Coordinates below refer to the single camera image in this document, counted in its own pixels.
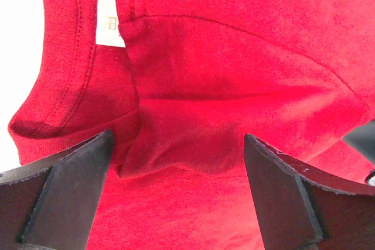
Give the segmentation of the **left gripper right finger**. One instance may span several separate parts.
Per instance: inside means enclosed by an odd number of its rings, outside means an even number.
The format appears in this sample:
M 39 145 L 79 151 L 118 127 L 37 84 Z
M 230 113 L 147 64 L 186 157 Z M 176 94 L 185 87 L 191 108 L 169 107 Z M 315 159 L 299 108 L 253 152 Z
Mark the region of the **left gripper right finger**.
M 374 187 L 327 173 L 255 137 L 244 161 L 265 249 L 374 249 Z

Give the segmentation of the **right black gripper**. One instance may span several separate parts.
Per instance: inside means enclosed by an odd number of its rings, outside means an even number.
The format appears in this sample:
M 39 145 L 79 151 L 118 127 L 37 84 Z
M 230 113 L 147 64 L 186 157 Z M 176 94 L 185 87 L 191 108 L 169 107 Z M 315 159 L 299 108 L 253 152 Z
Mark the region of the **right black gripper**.
M 374 165 L 374 120 L 352 130 L 343 140 Z

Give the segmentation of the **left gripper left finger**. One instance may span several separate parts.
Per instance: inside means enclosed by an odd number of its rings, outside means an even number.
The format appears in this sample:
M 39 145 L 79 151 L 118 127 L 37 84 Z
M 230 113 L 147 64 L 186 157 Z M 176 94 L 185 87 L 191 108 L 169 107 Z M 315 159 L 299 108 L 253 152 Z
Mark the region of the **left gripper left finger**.
M 111 162 L 103 131 L 1 173 L 1 249 L 85 249 Z

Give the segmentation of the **red t-shirt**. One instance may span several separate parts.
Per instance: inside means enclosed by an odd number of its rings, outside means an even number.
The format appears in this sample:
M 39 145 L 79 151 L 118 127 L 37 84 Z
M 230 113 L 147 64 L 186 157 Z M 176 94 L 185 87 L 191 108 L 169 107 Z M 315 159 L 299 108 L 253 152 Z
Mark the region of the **red t-shirt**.
M 43 0 L 21 164 L 110 129 L 88 249 L 262 249 L 244 135 L 329 173 L 374 118 L 374 0 Z

